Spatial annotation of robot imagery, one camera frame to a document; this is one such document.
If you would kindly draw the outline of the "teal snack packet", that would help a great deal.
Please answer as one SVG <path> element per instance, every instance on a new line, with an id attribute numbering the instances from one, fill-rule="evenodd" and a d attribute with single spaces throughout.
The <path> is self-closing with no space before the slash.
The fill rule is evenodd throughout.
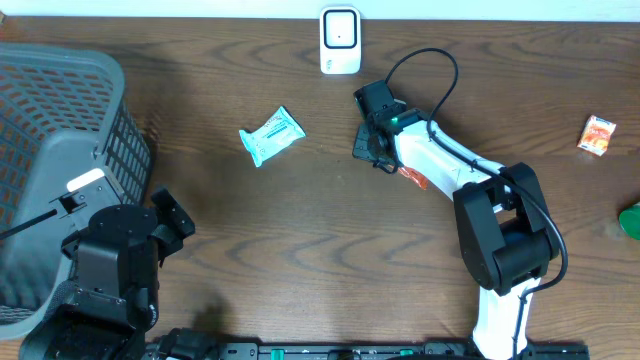
<path id="1" fill-rule="evenodd" d="M 259 168 L 294 141 L 304 138 L 306 132 L 289 111 L 280 106 L 260 128 L 252 132 L 240 130 L 239 136 L 255 167 Z"/>

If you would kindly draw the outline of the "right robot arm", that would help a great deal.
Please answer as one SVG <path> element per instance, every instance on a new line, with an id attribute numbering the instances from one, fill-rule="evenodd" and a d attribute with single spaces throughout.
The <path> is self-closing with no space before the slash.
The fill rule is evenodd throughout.
<path id="1" fill-rule="evenodd" d="M 559 283 L 568 267 L 535 172 L 482 158 L 418 109 L 394 105 L 362 116 L 354 157 L 388 174 L 424 177 L 453 202 L 461 256 L 480 287 L 475 347 L 485 358 L 518 358 L 533 294 Z"/>

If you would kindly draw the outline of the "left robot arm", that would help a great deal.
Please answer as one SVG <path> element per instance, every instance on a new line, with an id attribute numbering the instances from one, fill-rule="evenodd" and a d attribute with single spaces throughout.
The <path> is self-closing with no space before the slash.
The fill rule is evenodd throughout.
<path id="1" fill-rule="evenodd" d="M 158 271 L 180 251 L 195 224 L 165 187 L 149 207 L 115 204 L 65 238 L 72 277 L 23 340 L 22 359 L 216 359 L 216 342 L 176 328 L 148 343 L 159 319 Z"/>

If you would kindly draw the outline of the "red chocolate bar wrapper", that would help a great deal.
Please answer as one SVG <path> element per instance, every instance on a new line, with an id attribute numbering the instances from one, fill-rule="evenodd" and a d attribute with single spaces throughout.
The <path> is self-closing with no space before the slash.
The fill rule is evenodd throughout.
<path id="1" fill-rule="evenodd" d="M 429 180 L 427 177 L 411 167 L 398 166 L 397 169 L 395 169 L 394 165 L 384 165 L 382 169 L 388 170 L 390 174 L 400 174 L 404 176 L 422 190 L 426 190 L 428 187 Z"/>

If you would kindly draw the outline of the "green lid jar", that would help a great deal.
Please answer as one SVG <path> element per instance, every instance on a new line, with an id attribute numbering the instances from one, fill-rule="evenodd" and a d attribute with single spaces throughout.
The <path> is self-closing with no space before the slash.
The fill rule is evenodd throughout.
<path id="1" fill-rule="evenodd" d="M 620 212 L 621 229 L 631 238 L 640 240 L 640 203 L 629 206 Z"/>

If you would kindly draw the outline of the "orange snack sachet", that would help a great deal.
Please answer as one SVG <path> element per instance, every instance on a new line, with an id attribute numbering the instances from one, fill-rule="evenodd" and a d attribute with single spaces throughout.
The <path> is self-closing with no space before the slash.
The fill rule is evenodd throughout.
<path id="1" fill-rule="evenodd" d="M 585 123 L 577 147 L 597 156 L 604 155 L 616 127 L 615 123 L 591 115 Z"/>

